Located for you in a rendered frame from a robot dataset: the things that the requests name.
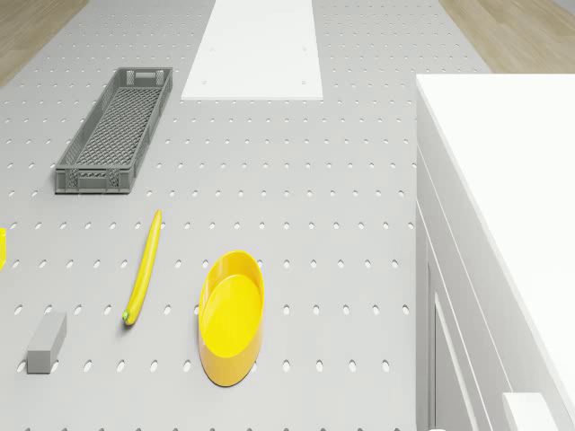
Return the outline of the banana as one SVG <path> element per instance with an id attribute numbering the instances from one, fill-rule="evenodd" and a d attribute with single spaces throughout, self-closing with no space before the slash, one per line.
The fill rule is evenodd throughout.
<path id="1" fill-rule="evenodd" d="M 126 309 L 122 313 L 122 320 L 125 325 L 133 325 L 140 314 L 143 302 L 146 298 L 146 291 L 152 275 L 155 255 L 159 243 L 162 224 L 162 211 L 157 210 L 153 222 L 150 226 L 146 239 L 146 246 L 142 260 L 137 272 L 137 278 L 129 298 Z"/>

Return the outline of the yellow bowl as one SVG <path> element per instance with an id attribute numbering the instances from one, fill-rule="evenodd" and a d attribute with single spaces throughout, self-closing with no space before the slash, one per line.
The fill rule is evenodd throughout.
<path id="1" fill-rule="evenodd" d="M 261 350 L 265 289 L 261 269 L 245 251 L 230 251 L 212 266 L 199 297 L 202 367 L 216 385 L 239 383 Z"/>

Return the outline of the white cabinet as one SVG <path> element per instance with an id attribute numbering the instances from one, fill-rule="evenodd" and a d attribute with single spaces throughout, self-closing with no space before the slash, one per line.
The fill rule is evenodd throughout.
<path id="1" fill-rule="evenodd" d="M 575 74 L 419 74 L 417 431 L 575 431 Z"/>

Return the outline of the grey cube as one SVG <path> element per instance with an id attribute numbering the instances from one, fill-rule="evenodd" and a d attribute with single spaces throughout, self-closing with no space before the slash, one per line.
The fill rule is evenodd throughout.
<path id="1" fill-rule="evenodd" d="M 66 337 L 66 313 L 43 315 L 27 349 L 27 373 L 50 374 Z"/>

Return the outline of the dark grey basket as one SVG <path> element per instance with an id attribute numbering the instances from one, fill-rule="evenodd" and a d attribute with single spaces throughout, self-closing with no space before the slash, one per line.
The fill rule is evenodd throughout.
<path id="1" fill-rule="evenodd" d="M 57 194 L 131 192 L 173 87 L 170 67 L 120 67 L 56 165 Z"/>

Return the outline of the white board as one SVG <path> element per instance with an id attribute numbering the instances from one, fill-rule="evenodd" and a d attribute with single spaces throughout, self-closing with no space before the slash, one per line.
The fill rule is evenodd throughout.
<path id="1" fill-rule="evenodd" d="M 322 98 L 312 0 L 215 1 L 182 100 Z"/>

